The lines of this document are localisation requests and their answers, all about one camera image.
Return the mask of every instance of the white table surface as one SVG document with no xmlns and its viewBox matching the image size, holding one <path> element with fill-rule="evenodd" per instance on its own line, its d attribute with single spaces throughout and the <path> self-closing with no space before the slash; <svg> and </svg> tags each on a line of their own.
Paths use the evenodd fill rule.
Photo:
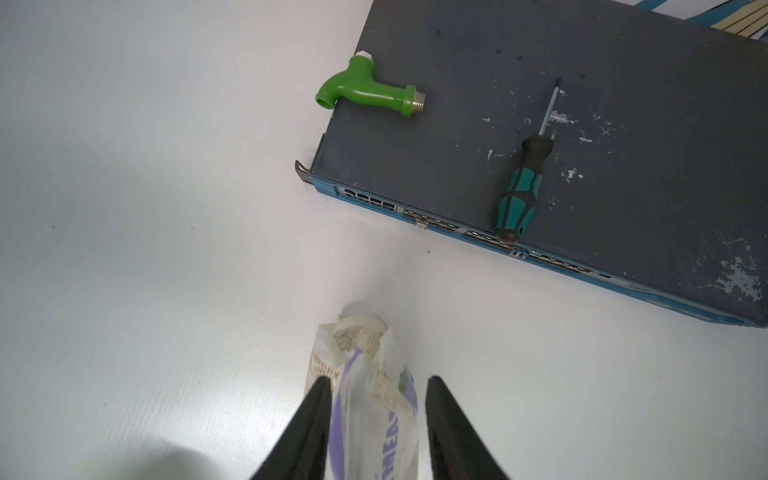
<svg viewBox="0 0 768 480">
<path fill-rule="evenodd" d="M 369 6 L 0 8 L 0 478 L 249 478 L 342 311 L 388 320 L 517 480 L 765 478 L 767 331 L 299 181 Z"/>
</svg>

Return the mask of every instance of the screwdriver shaft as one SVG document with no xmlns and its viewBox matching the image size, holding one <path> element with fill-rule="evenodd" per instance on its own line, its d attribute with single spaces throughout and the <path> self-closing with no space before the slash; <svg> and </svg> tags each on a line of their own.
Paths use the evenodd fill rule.
<svg viewBox="0 0 768 480">
<path fill-rule="evenodd" d="M 558 80 L 554 83 L 554 90 L 552 91 L 552 98 L 549 99 L 549 106 L 547 107 L 547 113 L 544 114 L 544 121 L 541 123 L 541 128 L 538 129 L 538 134 L 543 135 L 544 130 L 547 128 L 547 124 L 549 123 L 549 115 L 552 113 L 552 107 L 554 107 L 554 101 L 558 97 L 558 93 L 560 93 L 560 82 L 563 80 L 563 77 L 558 78 Z"/>
</svg>

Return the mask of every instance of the blue front panel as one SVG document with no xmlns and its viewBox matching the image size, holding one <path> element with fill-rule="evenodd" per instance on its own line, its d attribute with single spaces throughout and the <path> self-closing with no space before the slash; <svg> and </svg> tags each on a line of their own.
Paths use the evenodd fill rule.
<svg viewBox="0 0 768 480">
<path fill-rule="evenodd" d="M 614 292 L 623 293 L 624 295 L 653 303 L 654 305 L 662 306 L 679 313 L 684 313 L 707 322 L 762 327 L 762 325 L 757 325 L 751 320 L 743 317 L 735 317 L 726 312 L 713 311 L 709 306 L 700 306 L 694 304 L 689 299 L 676 297 L 649 286 L 638 285 L 633 283 L 633 280 L 631 279 L 615 276 L 612 273 L 593 270 L 591 266 L 578 265 L 573 260 L 559 257 L 553 253 L 543 252 L 535 247 L 525 245 L 524 243 L 520 243 L 514 247 L 514 249 L 510 250 L 486 232 L 473 230 L 472 227 L 464 225 L 457 225 L 452 223 L 453 220 L 437 218 L 433 214 L 422 212 L 413 207 L 398 205 L 391 200 L 385 200 L 370 192 L 365 192 L 349 185 L 334 184 L 327 179 L 318 177 L 314 174 L 310 177 L 315 188 L 321 194 L 330 195 L 331 197 L 339 198 L 350 202 L 351 204 L 365 207 L 369 210 L 389 215 L 390 217 L 404 220 L 411 224 L 416 223 L 417 218 L 428 219 L 429 225 L 427 228 L 429 230 L 440 232 L 450 237 L 503 253 L 510 257 L 515 257 L 529 263 L 543 266 L 549 270 L 564 273 L 565 275 L 586 281 L 593 285 L 602 286 L 603 288 L 613 290 Z"/>
</svg>

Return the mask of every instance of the screwdriver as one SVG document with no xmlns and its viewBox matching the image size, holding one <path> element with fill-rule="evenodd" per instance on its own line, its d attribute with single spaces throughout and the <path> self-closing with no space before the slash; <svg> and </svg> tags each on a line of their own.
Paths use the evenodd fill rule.
<svg viewBox="0 0 768 480">
<path fill-rule="evenodd" d="M 554 83 L 552 98 L 549 99 L 547 113 L 541 128 L 538 129 L 538 135 L 532 135 L 523 142 L 523 161 L 512 173 L 512 180 L 498 204 L 496 230 L 502 243 L 512 245 L 517 242 L 536 213 L 538 188 L 541 186 L 541 164 L 554 146 L 552 140 L 544 136 L 544 130 L 549 123 L 549 115 L 560 92 L 562 80 L 560 77 Z"/>
</svg>

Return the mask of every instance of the plastic bag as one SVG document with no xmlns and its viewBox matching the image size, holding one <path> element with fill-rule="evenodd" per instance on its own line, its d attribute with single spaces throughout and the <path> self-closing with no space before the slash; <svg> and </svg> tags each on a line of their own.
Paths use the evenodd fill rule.
<svg viewBox="0 0 768 480">
<path fill-rule="evenodd" d="M 305 394 L 322 375 L 333 391 L 326 478 L 415 480 L 419 409 L 392 330 L 362 315 L 320 325 Z"/>
</svg>

